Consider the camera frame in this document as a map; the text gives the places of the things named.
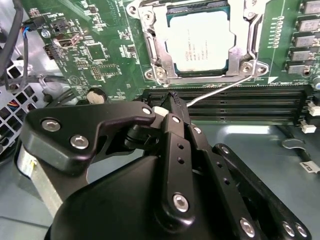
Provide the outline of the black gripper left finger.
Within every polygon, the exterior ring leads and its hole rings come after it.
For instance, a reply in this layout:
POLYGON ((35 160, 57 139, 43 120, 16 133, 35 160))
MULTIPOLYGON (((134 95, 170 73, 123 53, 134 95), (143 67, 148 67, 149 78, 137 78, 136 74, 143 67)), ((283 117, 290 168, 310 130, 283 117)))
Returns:
POLYGON ((190 227, 196 214, 191 143, 174 92, 159 107, 141 101, 33 110, 20 134, 17 168, 53 220, 73 193, 137 159, 155 158, 154 215, 164 227, 190 227))

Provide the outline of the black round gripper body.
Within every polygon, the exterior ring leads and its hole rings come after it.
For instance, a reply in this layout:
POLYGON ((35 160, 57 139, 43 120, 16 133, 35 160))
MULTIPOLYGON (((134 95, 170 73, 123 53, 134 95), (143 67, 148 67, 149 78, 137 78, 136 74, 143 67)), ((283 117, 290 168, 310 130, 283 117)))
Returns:
POLYGON ((193 173, 195 221, 167 232, 155 217, 160 180, 154 157, 139 158, 69 196, 56 213, 50 240, 232 240, 231 226, 207 178, 193 173))

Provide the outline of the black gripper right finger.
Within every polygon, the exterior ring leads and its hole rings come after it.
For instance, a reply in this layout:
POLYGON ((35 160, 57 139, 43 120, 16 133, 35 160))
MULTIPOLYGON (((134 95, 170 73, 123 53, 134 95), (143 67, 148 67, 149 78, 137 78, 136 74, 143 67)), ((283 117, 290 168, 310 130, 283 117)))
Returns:
POLYGON ((186 102, 175 96, 174 110, 185 124, 187 139, 204 172, 205 210, 217 200, 210 215, 219 240, 310 240, 312 234, 299 218, 228 146, 211 146, 205 134, 191 124, 186 102))

